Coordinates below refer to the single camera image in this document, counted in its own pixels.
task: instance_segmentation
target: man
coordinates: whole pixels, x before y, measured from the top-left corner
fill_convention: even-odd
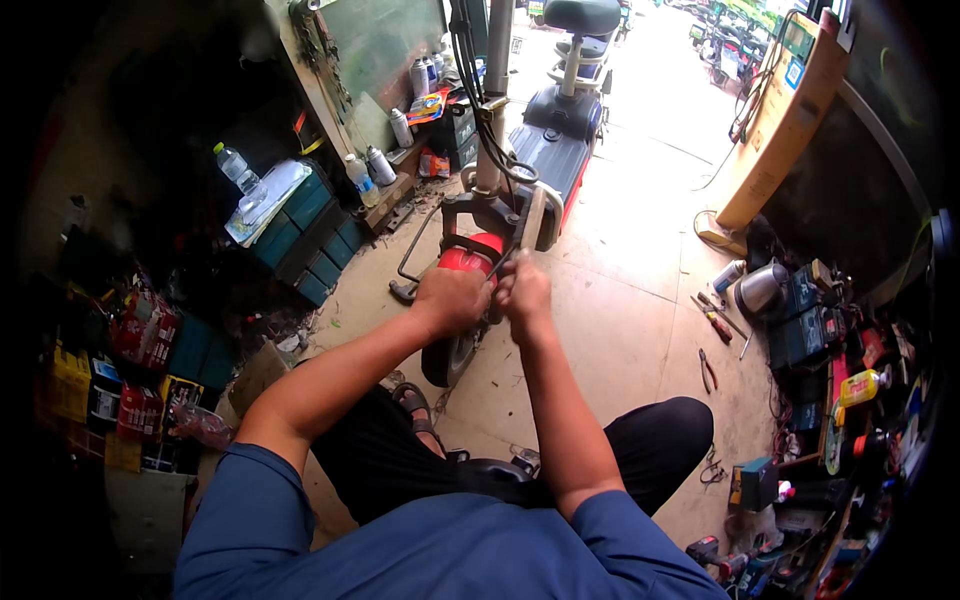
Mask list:
[[[539,479],[493,481],[447,461],[416,386],[391,397],[377,385],[476,323],[491,299],[479,272],[434,269],[409,312],[310,359],[253,404],[183,544],[175,594],[726,597],[649,517],[706,454],[709,408],[676,397],[602,429],[561,348],[549,279],[527,254],[505,268],[494,300],[526,373]],[[300,481],[308,451],[361,525],[314,553]]]

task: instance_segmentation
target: hand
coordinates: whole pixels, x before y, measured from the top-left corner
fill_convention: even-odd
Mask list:
[[[518,344],[553,328],[550,315],[550,278],[534,264],[529,250],[503,265],[507,274],[496,289],[496,303],[510,319],[510,332]]]
[[[493,283],[482,271],[431,269],[417,288],[410,308],[433,340],[459,335],[473,327],[490,304]]]

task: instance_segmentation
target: cordless drill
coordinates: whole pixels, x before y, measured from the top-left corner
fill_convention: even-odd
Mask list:
[[[720,540],[714,536],[706,536],[702,540],[694,541],[686,547],[686,555],[700,565],[716,564],[720,567],[720,578],[727,581],[737,575],[743,567],[756,557],[758,549],[755,548],[749,552],[740,554],[731,554],[729,557],[721,557],[717,554],[720,549]]]

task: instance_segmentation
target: pliers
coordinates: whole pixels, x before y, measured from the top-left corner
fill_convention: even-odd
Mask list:
[[[713,389],[716,390],[717,385],[717,374],[713,371],[713,366],[710,364],[710,361],[707,360],[707,353],[704,352],[703,348],[700,348],[700,375],[704,378],[704,388],[707,389],[707,393],[710,393],[710,381],[707,379],[707,371],[710,372],[710,377],[713,379]]]

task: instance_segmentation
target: knee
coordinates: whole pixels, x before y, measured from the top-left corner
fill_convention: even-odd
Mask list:
[[[691,451],[703,458],[713,443],[713,412],[706,404],[689,396],[676,396],[666,400],[669,414],[676,431],[683,431],[691,442]]]

